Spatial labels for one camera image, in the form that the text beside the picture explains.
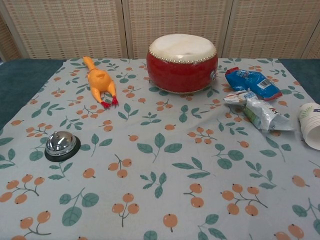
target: floral tablecloth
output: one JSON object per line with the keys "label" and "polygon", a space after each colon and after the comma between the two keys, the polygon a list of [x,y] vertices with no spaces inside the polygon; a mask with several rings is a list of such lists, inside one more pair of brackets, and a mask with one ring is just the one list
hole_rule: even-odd
{"label": "floral tablecloth", "polygon": [[[216,81],[188,95],[152,85],[145,59],[95,64],[114,79],[117,108],[94,100],[88,69],[70,59],[0,131],[1,239],[320,238],[320,153],[297,119],[313,100],[277,59],[221,58]],[[263,135],[224,104],[234,66],[281,89],[272,104],[296,131]],[[53,131],[79,137],[79,152],[48,161]]]}

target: drum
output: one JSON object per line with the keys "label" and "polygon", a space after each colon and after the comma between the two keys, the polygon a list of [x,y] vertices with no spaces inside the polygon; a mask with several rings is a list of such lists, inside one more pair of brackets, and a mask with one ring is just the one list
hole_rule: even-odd
{"label": "drum", "polygon": [[217,50],[206,38],[169,34],[157,38],[146,56],[150,79],[171,93],[193,93],[216,78]]}

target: yellow rubber chicken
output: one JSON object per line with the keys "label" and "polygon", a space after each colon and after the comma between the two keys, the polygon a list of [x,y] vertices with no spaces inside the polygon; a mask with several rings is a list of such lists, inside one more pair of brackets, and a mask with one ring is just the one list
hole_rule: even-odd
{"label": "yellow rubber chicken", "polygon": [[[118,105],[119,102],[116,96],[116,86],[109,74],[96,68],[94,61],[88,57],[83,57],[83,62],[89,68],[88,81],[91,93],[104,108],[109,108],[112,105]],[[109,92],[112,95],[112,103],[109,104],[101,99],[101,92]]]}

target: stack of paper cups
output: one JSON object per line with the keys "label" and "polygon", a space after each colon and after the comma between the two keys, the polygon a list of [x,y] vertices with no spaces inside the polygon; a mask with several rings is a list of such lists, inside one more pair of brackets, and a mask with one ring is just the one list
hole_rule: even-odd
{"label": "stack of paper cups", "polygon": [[305,143],[320,150],[320,105],[315,102],[303,104],[298,117]]}

